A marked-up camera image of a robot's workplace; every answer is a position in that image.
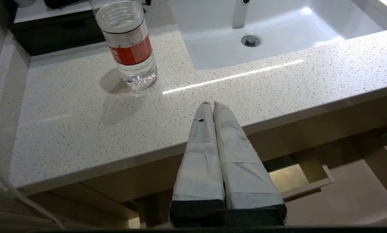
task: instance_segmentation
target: white cable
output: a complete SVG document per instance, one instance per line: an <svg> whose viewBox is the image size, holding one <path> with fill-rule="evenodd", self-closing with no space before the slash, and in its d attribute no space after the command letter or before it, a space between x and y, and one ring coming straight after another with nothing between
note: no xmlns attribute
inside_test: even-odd
<svg viewBox="0 0 387 233"><path fill-rule="evenodd" d="M11 192L13 195L15 195L18 199L20 199L21 201L23 201L25 204L31 206L32 208L35 208L36 210L40 211L42 214L44 214L45 216L51 218L55 223L58 224L58 226L63 229L63 230L66 230L67 228L64 226L63 222L57 218L53 213L47 211L46 209L44 209L41 205L38 205L37 203L33 202L32 200L30 200L28 197L26 197L25 195L23 195L21 192L19 192L18 189L16 189L12 184L11 182L3 175L3 172L1 171L0 169L0 181L1 183L8 189L9 192Z"/></svg>

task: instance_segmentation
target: open drawer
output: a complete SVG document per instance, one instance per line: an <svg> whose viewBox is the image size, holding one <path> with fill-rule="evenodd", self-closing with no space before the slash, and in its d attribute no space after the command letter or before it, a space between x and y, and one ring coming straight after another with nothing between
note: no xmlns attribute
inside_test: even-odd
<svg viewBox="0 0 387 233"><path fill-rule="evenodd" d="M264 166L284 200L334 182L327 165L319 160L314 149L265 161Z"/></svg>

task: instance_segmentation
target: water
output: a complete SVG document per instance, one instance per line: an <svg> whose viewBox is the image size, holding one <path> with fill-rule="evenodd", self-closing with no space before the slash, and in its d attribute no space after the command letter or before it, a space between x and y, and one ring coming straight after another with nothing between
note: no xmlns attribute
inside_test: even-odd
<svg viewBox="0 0 387 233"><path fill-rule="evenodd" d="M123 80L135 90L154 84L156 61L142 6L130 0L113 1L98 10L96 21Z"/></svg>

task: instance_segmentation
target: countertop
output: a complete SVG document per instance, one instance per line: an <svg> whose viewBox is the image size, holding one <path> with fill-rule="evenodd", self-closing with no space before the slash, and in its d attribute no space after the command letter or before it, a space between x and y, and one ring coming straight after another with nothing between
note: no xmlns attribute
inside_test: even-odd
<svg viewBox="0 0 387 233"><path fill-rule="evenodd" d="M14 186L33 194L182 153L203 101L228 105L250 134L274 127L269 119L286 124L343 107L336 101L387 94L379 91L387 88L387 31L199 72L167 2L153 4L146 22L158 80L145 91L126 88L105 43L31 58Z"/></svg>

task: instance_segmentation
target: sink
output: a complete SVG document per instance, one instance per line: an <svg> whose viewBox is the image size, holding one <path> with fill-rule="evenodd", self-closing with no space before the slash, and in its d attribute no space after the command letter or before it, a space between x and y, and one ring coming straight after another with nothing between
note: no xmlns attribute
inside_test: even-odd
<svg viewBox="0 0 387 233"><path fill-rule="evenodd" d="M367 0L170 0L195 69L245 62L387 30ZM245 36L259 41L243 44Z"/></svg>

